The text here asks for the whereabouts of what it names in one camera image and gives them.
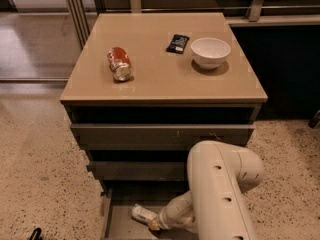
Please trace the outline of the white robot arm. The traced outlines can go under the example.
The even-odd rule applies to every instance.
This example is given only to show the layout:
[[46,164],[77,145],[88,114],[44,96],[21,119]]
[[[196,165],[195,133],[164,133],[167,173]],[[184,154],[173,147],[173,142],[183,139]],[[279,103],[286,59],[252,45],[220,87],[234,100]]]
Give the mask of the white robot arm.
[[264,176],[253,151],[217,141],[195,144],[188,155],[189,191],[148,223],[153,230],[197,229],[200,240],[257,240],[242,194]]

